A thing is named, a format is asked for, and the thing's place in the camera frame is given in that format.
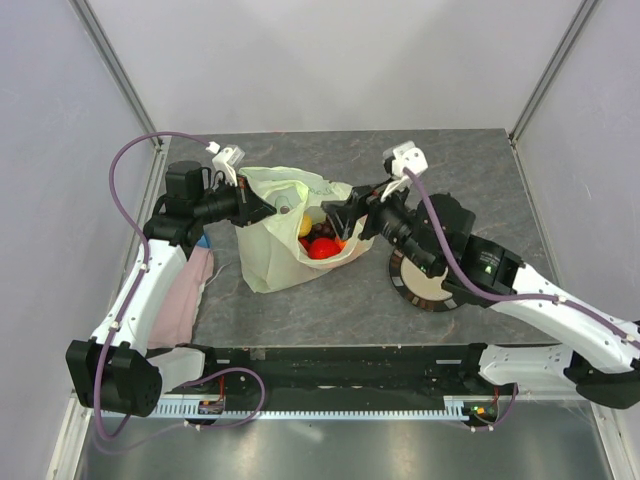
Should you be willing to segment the purple grape bunch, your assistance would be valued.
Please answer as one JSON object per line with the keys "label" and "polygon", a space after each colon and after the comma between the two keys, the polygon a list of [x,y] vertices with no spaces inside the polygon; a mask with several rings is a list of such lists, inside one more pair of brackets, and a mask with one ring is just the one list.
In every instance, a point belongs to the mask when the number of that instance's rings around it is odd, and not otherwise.
{"label": "purple grape bunch", "polygon": [[330,222],[325,221],[322,223],[316,223],[312,226],[310,236],[313,239],[317,238],[328,238],[334,240],[336,237],[336,233],[334,231],[333,226]]}

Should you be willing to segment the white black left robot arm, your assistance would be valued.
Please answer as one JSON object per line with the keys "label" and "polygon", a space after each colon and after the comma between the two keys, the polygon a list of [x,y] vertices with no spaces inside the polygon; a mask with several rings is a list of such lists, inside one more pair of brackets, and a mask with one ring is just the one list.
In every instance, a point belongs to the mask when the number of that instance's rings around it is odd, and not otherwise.
{"label": "white black left robot arm", "polygon": [[152,327],[206,225],[247,227],[275,212],[243,175],[233,184],[215,184],[210,168],[195,161],[170,165],[165,193],[142,229],[138,256],[115,303],[89,339],[72,341],[66,351],[80,403],[97,412],[146,417],[176,388],[215,389],[220,371],[204,349],[184,343],[152,347]]}

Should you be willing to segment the red apple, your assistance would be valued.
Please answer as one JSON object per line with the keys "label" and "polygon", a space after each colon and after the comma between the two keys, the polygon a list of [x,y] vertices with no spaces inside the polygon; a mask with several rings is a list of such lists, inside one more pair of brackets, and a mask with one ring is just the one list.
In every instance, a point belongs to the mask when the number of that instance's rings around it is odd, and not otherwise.
{"label": "red apple", "polygon": [[333,257],[341,252],[341,248],[338,244],[330,238],[321,237],[316,238],[310,243],[307,250],[308,256],[312,260],[324,260]]}

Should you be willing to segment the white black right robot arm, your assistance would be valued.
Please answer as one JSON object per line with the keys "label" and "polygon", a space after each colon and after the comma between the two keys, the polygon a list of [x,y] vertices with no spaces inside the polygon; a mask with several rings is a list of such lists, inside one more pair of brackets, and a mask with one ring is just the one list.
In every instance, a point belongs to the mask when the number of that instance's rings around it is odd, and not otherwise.
{"label": "white black right robot arm", "polygon": [[424,194],[406,206],[408,192],[383,197],[379,187],[352,189],[345,200],[321,208],[341,239],[376,235],[400,262],[433,279],[444,298],[422,295],[429,311],[476,305],[519,319],[553,338],[551,345],[505,347],[471,344],[458,381],[477,394],[489,386],[518,386],[536,393],[576,392],[612,409],[639,402],[639,325],[589,306],[505,247],[472,232],[473,212],[449,194]]}

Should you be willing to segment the yellow lemon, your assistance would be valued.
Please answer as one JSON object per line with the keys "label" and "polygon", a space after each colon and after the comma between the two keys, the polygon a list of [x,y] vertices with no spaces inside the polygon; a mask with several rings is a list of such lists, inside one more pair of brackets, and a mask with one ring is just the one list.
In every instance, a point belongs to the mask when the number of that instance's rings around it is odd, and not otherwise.
{"label": "yellow lemon", "polygon": [[307,214],[304,214],[302,216],[302,220],[299,226],[298,237],[299,238],[306,237],[311,232],[312,227],[313,227],[313,221],[311,217]]}

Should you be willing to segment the green avocado print plastic bag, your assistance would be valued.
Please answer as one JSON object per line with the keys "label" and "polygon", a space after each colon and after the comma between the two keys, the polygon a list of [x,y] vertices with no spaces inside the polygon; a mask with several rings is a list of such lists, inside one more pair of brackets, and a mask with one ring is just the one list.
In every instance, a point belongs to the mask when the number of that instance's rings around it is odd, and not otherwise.
{"label": "green avocado print plastic bag", "polygon": [[372,247],[372,239],[358,238],[363,220],[341,252],[327,259],[309,258],[298,241],[303,216],[316,223],[325,220],[321,203],[347,199],[351,185],[288,167],[245,167],[240,173],[254,193],[276,208],[275,215],[236,229],[242,275],[253,292],[272,293],[314,280]]}

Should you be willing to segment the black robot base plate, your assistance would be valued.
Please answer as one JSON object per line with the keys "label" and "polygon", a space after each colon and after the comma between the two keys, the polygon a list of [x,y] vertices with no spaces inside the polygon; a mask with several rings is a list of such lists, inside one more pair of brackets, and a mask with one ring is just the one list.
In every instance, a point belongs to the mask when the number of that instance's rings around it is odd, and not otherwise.
{"label": "black robot base plate", "polygon": [[479,374],[485,344],[212,348],[187,393],[222,394],[232,406],[346,409],[426,407],[447,396],[508,398],[511,383]]}

